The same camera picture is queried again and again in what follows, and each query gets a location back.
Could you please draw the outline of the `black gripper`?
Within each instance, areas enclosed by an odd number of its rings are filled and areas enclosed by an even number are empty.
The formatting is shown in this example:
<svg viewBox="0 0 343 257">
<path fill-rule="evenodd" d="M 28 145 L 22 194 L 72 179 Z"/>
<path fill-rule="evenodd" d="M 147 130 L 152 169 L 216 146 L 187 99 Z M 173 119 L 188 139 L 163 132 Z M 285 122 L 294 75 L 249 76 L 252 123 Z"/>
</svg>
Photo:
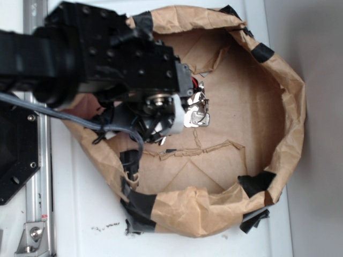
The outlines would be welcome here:
<svg viewBox="0 0 343 257">
<path fill-rule="evenodd" d="M 145 142 L 183 130 L 195 86 L 187 65 L 162 43 L 90 42 L 88 82 L 104 108 L 94 121 L 132 129 Z"/>
</svg>

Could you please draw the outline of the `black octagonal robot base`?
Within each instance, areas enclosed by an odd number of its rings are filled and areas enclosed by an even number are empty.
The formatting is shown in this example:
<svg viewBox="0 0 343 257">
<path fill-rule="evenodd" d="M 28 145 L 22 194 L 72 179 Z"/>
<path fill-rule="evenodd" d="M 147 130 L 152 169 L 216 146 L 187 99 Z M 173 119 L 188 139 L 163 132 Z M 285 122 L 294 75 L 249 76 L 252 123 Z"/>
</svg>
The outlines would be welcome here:
<svg viewBox="0 0 343 257">
<path fill-rule="evenodd" d="M 7 204 L 39 169 L 39 117 L 1 102 L 1 205 Z"/>
</svg>

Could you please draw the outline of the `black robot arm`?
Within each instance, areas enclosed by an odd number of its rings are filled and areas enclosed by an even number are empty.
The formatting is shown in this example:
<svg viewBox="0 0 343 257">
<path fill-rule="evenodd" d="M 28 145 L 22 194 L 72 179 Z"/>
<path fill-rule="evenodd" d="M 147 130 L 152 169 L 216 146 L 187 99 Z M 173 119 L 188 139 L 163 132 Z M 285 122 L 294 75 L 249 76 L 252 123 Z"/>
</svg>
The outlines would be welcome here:
<svg viewBox="0 0 343 257">
<path fill-rule="evenodd" d="M 184 127 L 195 87 L 149 12 L 126 16 L 62 2 L 31 35 L 1 32 L 1 100 L 158 142 Z"/>
</svg>

